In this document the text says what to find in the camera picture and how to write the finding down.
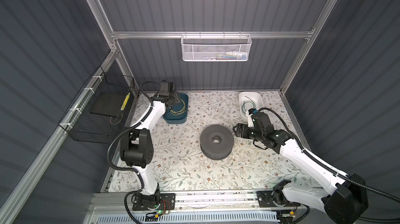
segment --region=blue plastic bin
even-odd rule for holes
[[[163,115],[163,118],[168,124],[183,124],[186,121],[186,118],[188,116],[189,97],[185,93],[179,93],[179,97],[181,98],[182,101],[185,102],[185,112],[178,116],[174,116],[173,114],[171,114],[169,109],[167,109],[167,113]],[[182,108],[183,108],[183,102],[180,102],[179,104],[172,106],[173,111],[180,111]]]

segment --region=floral tablecloth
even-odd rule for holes
[[[259,94],[264,106],[280,114],[288,127],[296,132],[279,93],[260,91]],[[234,137],[232,153],[223,160],[214,161],[205,157],[199,145],[204,128],[221,124],[231,130],[242,122],[239,92],[191,92],[187,95],[187,121],[172,125],[160,118],[151,133],[154,146],[151,166],[162,191],[272,188],[282,179],[304,186],[319,186],[293,162],[273,150],[253,146],[251,140]],[[148,100],[141,95],[133,122],[138,120],[148,104]],[[276,116],[268,115],[275,129],[283,129]],[[119,160],[118,166],[126,165]],[[132,191],[138,187],[133,172],[115,171],[108,191]]]

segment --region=corrugated wall panel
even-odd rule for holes
[[[100,0],[114,31],[305,31],[326,0]]]
[[[187,62],[178,39],[120,39],[138,84],[173,81],[180,90],[278,89],[302,39],[254,39],[248,61]],[[145,86],[149,90],[155,86]]]
[[[399,196],[400,0],[339,0],[287,91],[313,152]],[[366,216],[400,208],[368,194]]]
[[[0,15],[1,206],[52,135],[75,94],[110,50],[86,0],[0,0]],[[93,145],[91,151],[91,144],[66,142],[56,157],[66,152],[69,157],[50,165],[57,167],[59,174],[46,172],[39,185],[44,180],[57,182],[36,188],[28,200],[35,208],[24,206],[15,223],[27,223],[20,218],[28,215],[36,218],[36,223],[54,223],[38,217],[51,211],[43,201],[46,197],[52,197],[51,204],[58,207],[59,214],[82,219],[90,200],[75,202],[78,208],[64,208],[62,193],[66,191],[62,184],[74,178],[77,188],[80,183],[85,185],[81,189],[85,196],[96,192],[107,170],[101,163],[107,147]],[[80,157],[94,167],[77,166]],[[71,197],[81,200],[79,194],[83,195],[71,193]]]

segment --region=perforated round object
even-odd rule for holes
[[[222,160],[230,155],[233,148],[233,135],[222,125],[206,127],[200,135],[200,148],[212,160]]]

